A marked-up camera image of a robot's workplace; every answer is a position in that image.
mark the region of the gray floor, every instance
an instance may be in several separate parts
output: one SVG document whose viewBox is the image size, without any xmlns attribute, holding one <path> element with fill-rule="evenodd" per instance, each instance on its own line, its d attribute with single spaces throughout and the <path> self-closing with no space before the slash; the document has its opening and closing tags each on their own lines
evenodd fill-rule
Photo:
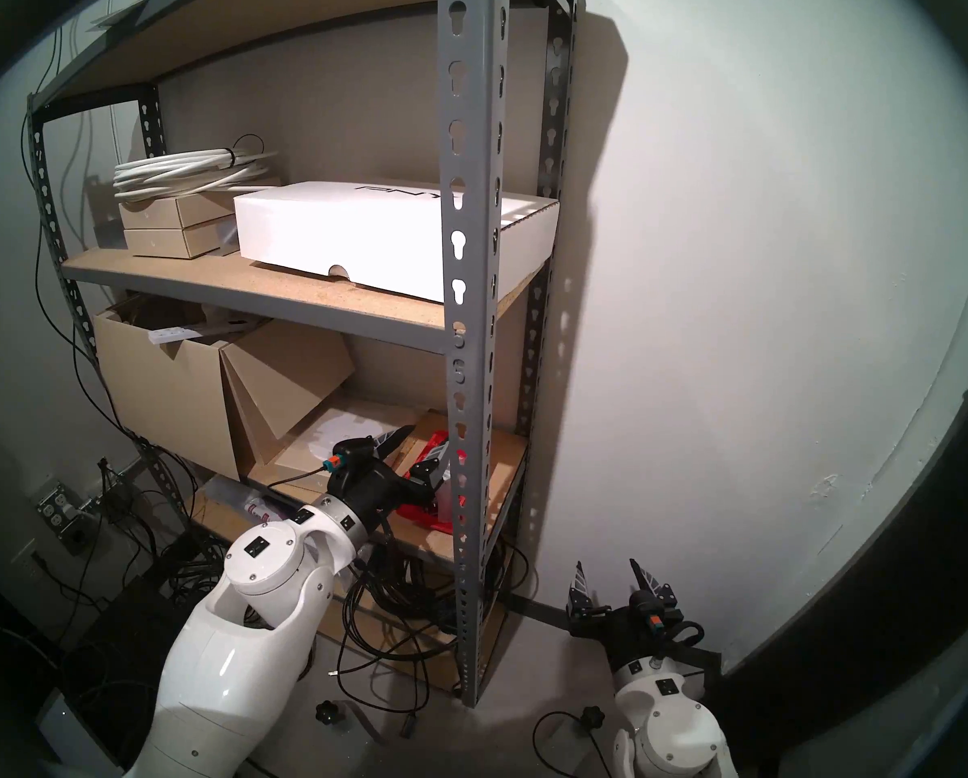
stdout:
<svg viewBox="0 0 968 778">
<path fill-rule="evenodd" d="M 403 716 L 366 710 L 368 721 L 384 742 L 376 745 L 362 725 L 349 721 L 338 729 L 315 720 L 319 702 L 344 699 L 336 678 L 327 674 L 336 668 L 338 650 L 332 641 L 318 638 L 311 672 L 297 684 L 282 719 L 253 755 L 279 778 L 550 776 L 531 747 L 531 731 L 542 714 L 557 708 L 579 714 L 585 705 L 599 705 L 608 714 L 596 735 L 604 755 L 621 724 L 599 644 L 572 639 L 541 622 L 511 615 L 477 708 L 470 711 L 449 695 L 433 691 L 429 705 L 418 715 L 414 736 L 407 741 L 397 735 Z M 345 654 L 345 667 L 357 663 L 357 656 Z M 378 704 L 412 704 L 412 679 L 378 666 L 345 676 L 344 688 Z M 540 740 L 546 733 L 545 727 L 539 730 Z M 573 769 L 572 763 L 559 763 L 563 752 L 549 753 L 544 745 L 542 752 L 558 767 L 568 772 Z M 606 773 L 597 757 L 589 754 L 575 774 L 591 778 Z M 238 775 L 257 778 L 259 773 L 244 765 Z"/>
</svg>

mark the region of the electrical outlet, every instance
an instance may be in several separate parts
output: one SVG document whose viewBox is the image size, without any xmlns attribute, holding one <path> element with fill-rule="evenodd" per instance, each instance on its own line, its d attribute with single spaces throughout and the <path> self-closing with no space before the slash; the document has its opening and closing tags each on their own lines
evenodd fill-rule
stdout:
<svg viewBox="0 0 968 778">
<path fill-rule="evenodd" d="M 94 525 L 91 517 L 80 510 L 82 504 L 77 494 L 58 479 L 50 479 L 42 486 L 38 496 L 39 501 L 34 503 L 38 515 L 49 525 L 66 551 L 71 555 L 80 555 L 87 550 L 92 543 Z"/>
</svg>

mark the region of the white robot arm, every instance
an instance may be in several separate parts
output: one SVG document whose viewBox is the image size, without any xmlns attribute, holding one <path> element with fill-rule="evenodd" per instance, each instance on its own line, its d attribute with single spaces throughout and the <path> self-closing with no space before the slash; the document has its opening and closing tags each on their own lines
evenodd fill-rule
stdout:
<svg viewBox="0 0 968 778">
<path fill-rule="evenodd" d="M 615 778 L 737 778 L 729 745 L 714 715 L 682 693 L 685 678 L 671 658 L 650 659 L 619 679 L 614 702 L 632 732 L 614 737 Z"/>
<path fill-rule="evenodd" d="M 680 662 L 715 676 L 721 656 L 695 647 L 703 629 L 683 618 L 671 586 L 657 584 L 634 560 L 630 562 L 638 590 L 626 607 L 596 607 L 580 563 L 567 600 L 571 635 L 603 645 L 614 673 L 615 703 L 631 726 L 615 736 L 612 774 L 738 778 L 714 715 L 683 692 Z M 677 640 L 687 630 L 695 633 Z"/>
<path fill-rule="evenodd" d="M 388 440 L 392 450 L 398 438 Z M 221 580 L 171 647 L 129 778 L 232 778 L 269 732 L 307 661 L 334 576 L 395 507 L 433 497 L 433 485 L 398 477 L 382 456 L 382 440 L 338 443 L 327 493 L 236 539 Z M 247 606 L 273 629 L 243 626 Z"/>
</svg>

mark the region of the white cable bundle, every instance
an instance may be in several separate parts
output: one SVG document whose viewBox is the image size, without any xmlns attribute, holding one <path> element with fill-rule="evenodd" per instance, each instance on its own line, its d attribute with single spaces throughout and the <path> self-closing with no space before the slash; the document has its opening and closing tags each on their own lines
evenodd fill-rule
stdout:
<svg viewBox="0 0 968 778">
<path fill-rule="evenodd" d="M 113 170 L 113 187 L 121 201 L 197 192 L 256 192 L 264 187 L 249 182 L 269 172 L 257 162 L 274 155 L 226 147 L 175 152 L 171 156 L 118 164 Z"/>
</svg>

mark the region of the black knob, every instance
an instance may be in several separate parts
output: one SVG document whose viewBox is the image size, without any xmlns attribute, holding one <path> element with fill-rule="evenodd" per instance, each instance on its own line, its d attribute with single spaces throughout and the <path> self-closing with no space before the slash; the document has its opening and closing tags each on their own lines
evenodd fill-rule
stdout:
<svg viewBox="0 0 968 778">
<path fill-rule="evenodd" d="M 340 706 L 332 700 L 323 700 L 315 706 L 315 719 L 323 725 L 336 725 L 343 719 L 340 716 Z"/>
<path fill-rule="evenodd" d="M 603 720 L 606 719 L 600 710 L 598 705 L 587 705 L 582 711 L 582 727 L 585 730 L 596 730 L 602 727 Z"/>
</svg>

